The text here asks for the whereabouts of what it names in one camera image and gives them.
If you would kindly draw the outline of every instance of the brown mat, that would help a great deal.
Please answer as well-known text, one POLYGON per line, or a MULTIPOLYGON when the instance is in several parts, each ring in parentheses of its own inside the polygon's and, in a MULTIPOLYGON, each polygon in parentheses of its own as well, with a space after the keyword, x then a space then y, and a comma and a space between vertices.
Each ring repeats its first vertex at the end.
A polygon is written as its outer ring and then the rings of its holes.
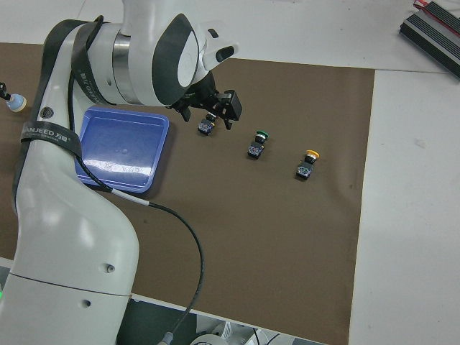
MULTIPOLYGON (((38 45, 1 44, 0 80, 35 96, 38 45)), ((206 253, 197 309, 328 344, 347 344, 373 70, 230 60, 215 70, 219 90, 237 90, 241 121, 210 137, 166 109, 171 127, 155 186, 144 197, 179 211, 206 253), (256 130, 270 133, 258 161, 256 130), (308 181, 295 178, 306 150, 321 158, 308 181)), ((0 106, 0 256, 12 258, 17 221, 10 190, 27 115, 0 106)), ((137 230, 133 291, 185 305, 198 255, 187 230, 160 211, 113 197, 137 230)))

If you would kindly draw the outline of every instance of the cable connector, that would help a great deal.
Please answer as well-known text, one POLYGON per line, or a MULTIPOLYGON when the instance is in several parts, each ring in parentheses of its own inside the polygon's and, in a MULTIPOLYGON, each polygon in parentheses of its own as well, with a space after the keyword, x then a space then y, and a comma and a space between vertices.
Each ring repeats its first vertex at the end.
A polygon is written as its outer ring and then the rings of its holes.
POLYGON ((171 342, 174 339, 174 335, 171 332, 165 333, 165 336, 163 337, 163 340, 158 343, 158 345, 171 345, 171 342))

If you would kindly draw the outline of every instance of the white tabletop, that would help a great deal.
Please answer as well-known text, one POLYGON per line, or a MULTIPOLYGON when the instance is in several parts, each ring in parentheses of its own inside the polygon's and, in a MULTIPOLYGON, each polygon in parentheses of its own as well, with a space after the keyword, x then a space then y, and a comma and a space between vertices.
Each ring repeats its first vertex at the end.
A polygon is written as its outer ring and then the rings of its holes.
MULTIPOLYGON (((439 0, 460 15, 460 0, 439 0)), ((200 0, 238 58, 374 68, 350 345, 460 339, 459 82, 398 35, 411 0, 200 0), (395 72, 394 70, 424 73, 395 72)), ((120 22, 120 0, 2 4, 0 42, 43 43, 60 20, 120 22)))

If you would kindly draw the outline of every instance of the white round object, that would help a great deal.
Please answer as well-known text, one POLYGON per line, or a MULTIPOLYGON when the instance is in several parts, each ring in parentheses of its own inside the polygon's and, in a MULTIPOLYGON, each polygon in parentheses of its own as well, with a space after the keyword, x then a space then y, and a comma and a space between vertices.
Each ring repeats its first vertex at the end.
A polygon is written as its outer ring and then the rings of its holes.
POLYGON ((220 336, 215 336, 214 334, 205 334, 204 336, 199 336, 190 345, 228 345, 228 344, 220 336))

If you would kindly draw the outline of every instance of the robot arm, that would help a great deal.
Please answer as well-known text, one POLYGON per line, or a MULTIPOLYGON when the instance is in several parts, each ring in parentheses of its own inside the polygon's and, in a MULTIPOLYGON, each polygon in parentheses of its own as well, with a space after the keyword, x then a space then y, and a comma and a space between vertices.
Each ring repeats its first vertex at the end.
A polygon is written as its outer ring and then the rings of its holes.
MULTIPOLYGON (((65 131, 79 134, 94 104, 169 106, 186 120, 195 106, 229 128, 241 104, 234 91, 216 90, 211 69, 236 46, 208 29, 183 0, 124 0, 123 24, 59 24, 45 42, 27 130, 71 138, 65 131)), ((74 156, 58 144, 23 142, 19 166, 19 238, 0 299, 1 342, 114 345, 137 268, 132 225, 77 179, 74 156)))

